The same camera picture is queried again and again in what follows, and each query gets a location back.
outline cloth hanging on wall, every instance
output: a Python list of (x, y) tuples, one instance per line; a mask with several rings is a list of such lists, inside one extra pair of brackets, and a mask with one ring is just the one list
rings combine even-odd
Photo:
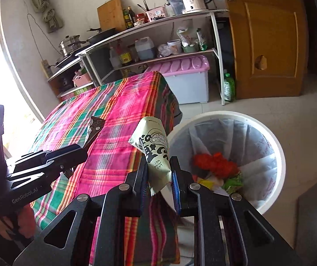
[(35, 12), (43, 13), (42, 18), (48, 26), (48, 33), (54, 32), (63, 27), (62, 20), (55, 13), (54, 8), (48, 0), (32, 0), (32, 3)]

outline trash can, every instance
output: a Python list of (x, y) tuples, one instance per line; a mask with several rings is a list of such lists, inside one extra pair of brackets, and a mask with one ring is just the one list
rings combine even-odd
[[(286, 163), (275, 135), (261, 122), (237, 112), (216, 111), (197, 115), (179, 124), (168, 135), (170, 156), (177, 156), (182, 170), (198, 174), (195, 154), (221, 152), (240, 168), (243, 188), (239, 192), (261, 213), (276, 201), (282, 190)], [(172, 191), (161, 191), (174, 209)]]

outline power strip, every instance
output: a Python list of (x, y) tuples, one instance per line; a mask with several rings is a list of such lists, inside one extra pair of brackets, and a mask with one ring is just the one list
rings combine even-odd
[(44, 72), (46, 78), (49, 79), (53, 75), (53, 72), (52, 72), (47, 60), (41, 61), (41, 68), (43, 69), (43, 72)]

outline chopsticks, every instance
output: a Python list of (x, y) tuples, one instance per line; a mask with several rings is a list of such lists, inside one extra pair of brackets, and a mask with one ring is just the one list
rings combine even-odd
[(147, 10), (144, 8), (144, 7), (142, 7), (140, 4), (137, 4), (141, 9), (143, 9), (145, 12), (147, 12)]
[(148, 7), (147, 4), (146, 4), (146, 0), (143, 0), (143, 2), (144, 2), (144, 6), (145, 6), (145, 8), (146, 8), (146, 11), (150, 11), (149, 7)]

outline wooden door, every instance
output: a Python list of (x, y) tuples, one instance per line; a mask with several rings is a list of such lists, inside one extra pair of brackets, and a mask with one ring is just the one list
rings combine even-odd
[(307, 65), (302, 0), (226, 0), (238, 99), (298, 96)]

